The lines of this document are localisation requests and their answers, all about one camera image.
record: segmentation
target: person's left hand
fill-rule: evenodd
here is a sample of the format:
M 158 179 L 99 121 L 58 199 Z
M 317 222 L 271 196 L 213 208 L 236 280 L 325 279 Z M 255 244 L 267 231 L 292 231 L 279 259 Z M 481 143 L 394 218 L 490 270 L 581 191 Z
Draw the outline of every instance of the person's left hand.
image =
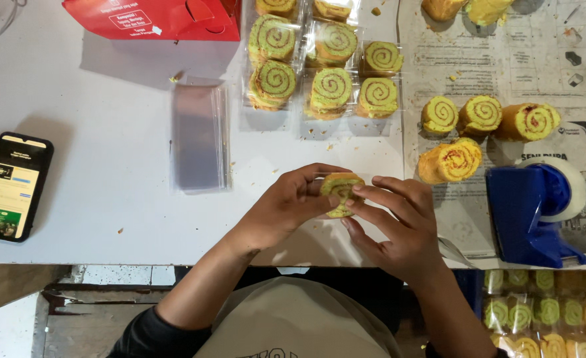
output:
M 320 196 L 317 173 L 350 173 L 337 166 L 315 163 L 289 171 L 280 178 L 225 236 L 241 255 L 256 254 L 284 241 L 306 221 L 339 205 L 338 196 Z

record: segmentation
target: tape roll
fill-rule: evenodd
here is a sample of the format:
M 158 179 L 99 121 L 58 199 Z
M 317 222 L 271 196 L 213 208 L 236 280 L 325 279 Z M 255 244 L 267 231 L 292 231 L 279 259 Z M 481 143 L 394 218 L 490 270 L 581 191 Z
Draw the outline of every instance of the tape roll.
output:
M 586 183 L 580 171 L 573 165 L 569 164 L 566 160 L 555 157 L 530 158 L 524 160 L 516 167 L 524 168 L 535 164 L 545 164 L 559 171 L 565 176 L 565 179 L 567 179 L 571 193 L 569 203 L 564 209 L 562 209 L 562 211 L 556 215 L 541 216 L 539 220 L 542 222 L 560 222 L 563 220 L 569 220 L 580 214 L 586 204 Z

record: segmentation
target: white t-shirt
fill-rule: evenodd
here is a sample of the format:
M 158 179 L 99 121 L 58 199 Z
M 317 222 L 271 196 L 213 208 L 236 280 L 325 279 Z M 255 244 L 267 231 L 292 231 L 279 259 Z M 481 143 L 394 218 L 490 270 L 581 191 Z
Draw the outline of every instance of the white t-shirt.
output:
M 292 277 L 236 290 L 196 358 L 400 357 L 388 328 L 339 291 Z

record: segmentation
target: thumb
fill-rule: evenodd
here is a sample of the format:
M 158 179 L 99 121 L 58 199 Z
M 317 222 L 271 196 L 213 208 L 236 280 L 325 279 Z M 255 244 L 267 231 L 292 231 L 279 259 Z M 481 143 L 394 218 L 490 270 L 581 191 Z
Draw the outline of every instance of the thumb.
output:
M 361 227 L 361 224 L 352 217 L 344 217 L 341 219 L 341 224 L 345 226 L 350 235 L 350 240 L 361 252 L 363 252 L 372 261 L 373 264 L 381 264 L 382 252 L 379 244 L 366 235 Z
M 307 196 L 306 201 L 296 205 L 295 214 L 300 221 L 306 222 L 314 217 L 324 215 L 339 206 L 337 195 Z

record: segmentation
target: smartphone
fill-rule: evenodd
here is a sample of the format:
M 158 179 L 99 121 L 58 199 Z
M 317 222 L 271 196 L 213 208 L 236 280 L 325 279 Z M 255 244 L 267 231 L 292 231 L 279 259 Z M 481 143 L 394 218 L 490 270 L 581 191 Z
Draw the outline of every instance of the smartphone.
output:
M 30 236 L 53 154 L 50 141 L 11 132 L 1 134 L 1 240 L 23 242 Z

